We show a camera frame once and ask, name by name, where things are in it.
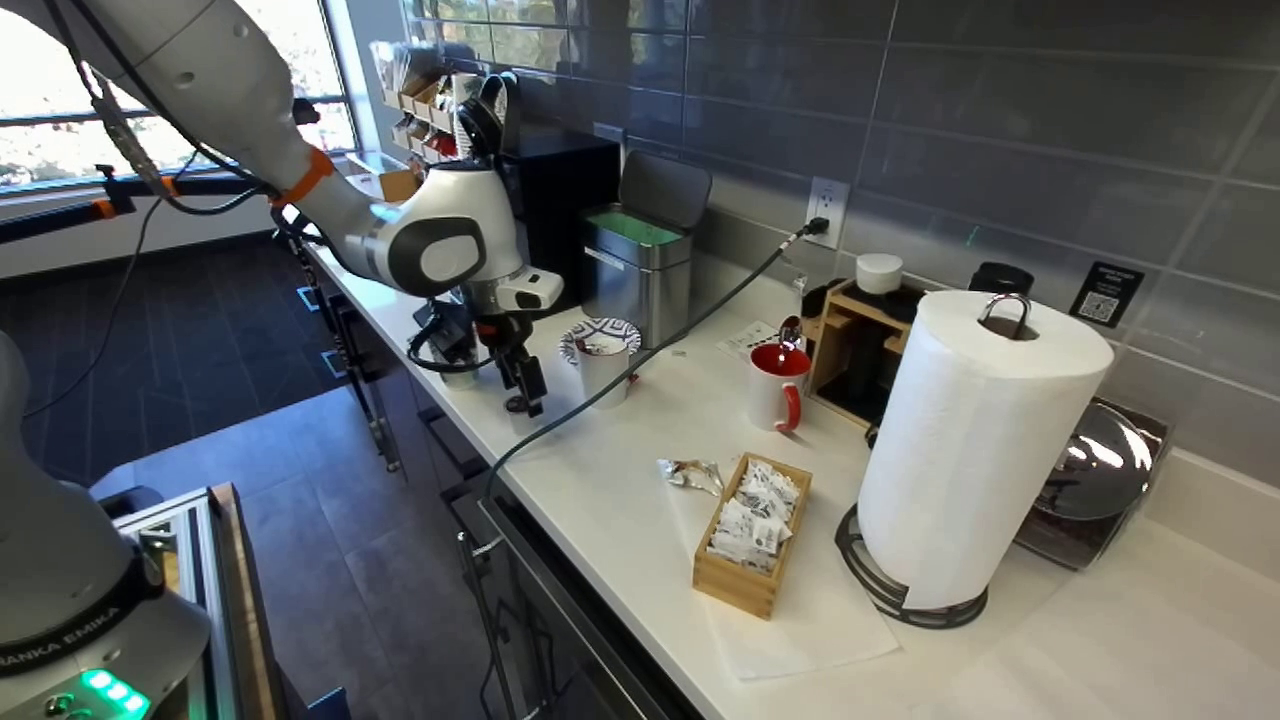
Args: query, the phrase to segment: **robotic arm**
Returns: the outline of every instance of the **robotic arm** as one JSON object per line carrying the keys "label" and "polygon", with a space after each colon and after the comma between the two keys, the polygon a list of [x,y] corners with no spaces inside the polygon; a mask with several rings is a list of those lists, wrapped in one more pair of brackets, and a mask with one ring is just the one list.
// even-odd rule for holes
{"label": "robotic arm", "polygon": [[[411,202],[370,206],[303,146],[291,123],[289,63],[232,0],[0,0],[0,8],[41,23],[183,138],[240,161],[325,232],[346,274],[411,297],[458,293],[502,379],[519,365],[536,373],[519,343],[527,313],[550,310],[563,282],[527,267],[497,168],[431,168]],[[204,654],[208,625],[155,589],[134,547],[80,490],[49,479],[28,462],[23,395],[21,353],[0,332],[0,717],[41,707],[93,669],[113,669],[155,700]]]}
{"label": "robotic arm", "polygon": [[294,206],[335,262],[411,297],[458,290],[476,316],[542,313],[554,274],[527,267],[497,168],[431,168],[425,189],[370,206],[291,123],[289,63],[234,0],[0,0],[75,49],[188,138],[240,161]]}

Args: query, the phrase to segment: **black cable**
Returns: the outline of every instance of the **black cable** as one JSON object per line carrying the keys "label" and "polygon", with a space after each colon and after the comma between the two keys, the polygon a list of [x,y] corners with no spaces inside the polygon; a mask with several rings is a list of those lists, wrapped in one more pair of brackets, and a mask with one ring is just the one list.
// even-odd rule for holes
{"label": "black cable", "polygon": [[563,417],[554,417],[550,426],[527,434],[523,442],[514,442],[499,462],[486,466],[485,474],[485,490],[491,490],[497,474],[523,451],[527,446],[550,436],[554,430],[563,430],[567,420],[577,420],[579,414],[586,414],[592,403],[600,403],[600,395],[607,395],[614,384],[627,384],[634,375],[634,370],[642,370],[656,353],[680,343],[691,328],[700,328],[706,316],[717,316],[726,300],[734,300],[747,286],[755,286],[755,275],[763,275],[793,240],[821,232],[823,220],[808,220],[804,230],[797,230],[779,249],[773,249],[741,286],[731,286],[717,304],[706,304],[703,313],[695,313],[680,332],[670,332],[666,341],[658,341],[656,349],[639,353],[627,373],[620,373],[614,379],[607,379],[595,395],[579,399],[577,410],[567,410]]}
{"label": "black cable", "polygon": [[[63,6],[63,0],[51,0],[51,6],[49,6],[49,15],[51,15],[51,23],[54,23],[54,34],[61,34],[71,63],[75,63],[75,76],[80,76],[88,102],[96,102],[96,93],[93,93],[93,83],[88,83],[88,72],[82,72],[82,51],[80,51],[75,34],[71,34],[71,23],[66,23],[66,15],[63,15],[61,6]],[[160,189],[155,189],[164,206],[171,206],[171,210],[183,212],[183,215],[225,215],[225,212],[248,206],[257,193],[262,193],[262,184],[259,184],[257,177],[248,177],[242,168],[234,168],[234,166],[229,166],[225,157],[214,157],[214,152],[204,148],[179,120],[171,120],[171,112],[160,103],[160,97],[149,87],[149,82],[129,63],[129,58],[125,58],[120,45],[113,42],[113,34],[82,8],[82,0],[71,0],[71,6],[75,6],[80,15],[93,23],[93,34],[102,42],[102,49],[116,58],[116,63],[125,67],[125,76],[145,93],[145,102],[155,107],[155,118],[164,118],[164,120],[192,146],[192,152],[201,152],[201,157],[208,157],[214,168],[248,179],[248,189],[242,189],[240,197],[232,197],[229,206],[219,206],[219,210],[197,210],[197,206],[183,206],[183,202],[174,202],[171,193],[160,193]]]}
{"label": "black cable", "polygon": [[23,420],[45,417],[51,403],[66,399],[96,373],[96,365],[102,359],[102,353],[113,343],[113,332],[116,332],[116,316],[120,316],[125,293],[129,293],[129,286],[134,275],[134,265],[138,265],[145,249],[149,249],[152,215],[160,212],[160,206],[164,206],[164,197],[152,202],[152,210],[145,212],[145,220],[134,230],[130,257],[129,257],[129,265],[125,265],[125,274],[120,274],[120,282],[113,290],[109,320],[102,320],[102,332],[93,343],[88,365],[63,387],[54,387],[45,403],[28,410]]}
{"label": "black cable", "polygon": [[93,34],[102,42],[102,49],[116,58],[116,63],[125,67],[125,76],[134,83],[134,93],[145,93],[145,102],[201,152],[208,157],[214,168],[240,177],[240,179],[252,179],[240,166],[229,166],[219,152],[204,148],[179,120],[171,120],[171,112],[160,103],[160,97],[152,93],[152,83],[129,63],[125,49],[116,45],[116,37],[102,27],[102,21],[93,15],[93,8],[82,0],[71,0],[80,8],[80,15],[93,23]]}

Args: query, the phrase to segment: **coffee machine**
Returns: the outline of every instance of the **coffee machine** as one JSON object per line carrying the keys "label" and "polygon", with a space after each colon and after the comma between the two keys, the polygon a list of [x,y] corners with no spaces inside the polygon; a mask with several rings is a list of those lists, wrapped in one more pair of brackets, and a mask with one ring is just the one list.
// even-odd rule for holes
{"label": "coffee machine", "polygon": [[583,304],[592,297],[583,215],[614,206],[620,148],[563,129],[523,129],[499,166],[523,223],[527,265],[563,275],[554,310]]}

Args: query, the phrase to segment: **kitchen counter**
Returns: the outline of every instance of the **kitchen counter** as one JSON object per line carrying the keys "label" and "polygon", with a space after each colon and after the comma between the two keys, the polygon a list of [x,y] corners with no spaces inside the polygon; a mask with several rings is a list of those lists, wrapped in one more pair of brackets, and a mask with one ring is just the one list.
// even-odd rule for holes
{"label": "kitchen counter", "polygon": [[[403,349],[419,300],[339,274],[326,251],[317,251],[317,265],[393,349]],[[1087,574],[1013,547],[989,612],[968,627],[923,633],[882,621],[832,546],[869,462],[860,434],[821,403],[804,410],[797,442],[741,417],[734,373],[751,341],[743,328],[775,325],[787,310],[779,286],[751,286],[642,365],[625,403],[586,410],[502,467],[502,486],[703,717],[1272,717],[1280,707],[1277,575],[1222,559],[1153,513],[1140,513]],[[548,375],[536,420],[502,414],[497,370],[450,384],[419,370],[411,375],[476,451],[497,462],[579,403],[560,356],[560,338],[577,320],[583,316],[548,316],[527,341]],[[710,462],[726,474],[741,451],[799,466],[817,479],[773,621],[691,589],[691,547],[710,496],[680,494],[656,474],[658,456]]]}

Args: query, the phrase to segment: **gray floor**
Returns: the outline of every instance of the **gray floor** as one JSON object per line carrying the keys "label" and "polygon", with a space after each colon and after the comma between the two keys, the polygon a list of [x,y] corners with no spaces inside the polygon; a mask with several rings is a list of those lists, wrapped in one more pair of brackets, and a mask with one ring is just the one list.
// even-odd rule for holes
{"label": "gray floor", "polygon": [[125,462],[339,387],[321,365],[332,338],[294,300],[307,267],[278,245],[242,236],[145,257],[113,325],[120,275],[125,262],[0,282],[0,328],[32,375],[23,436],[51,477],[93,486]]}
{"label": "gray floor", "polygon": [[[393,395],[393,414],[411,414],[411,392]],[[358,720],[485,717],[486,654],[434,500],[455,467],[426,436],[400,446],[403,474],[385,474],[350,392],[335,387],[130,462],[96,494],[234,486],[300,695],[339,683]]]}

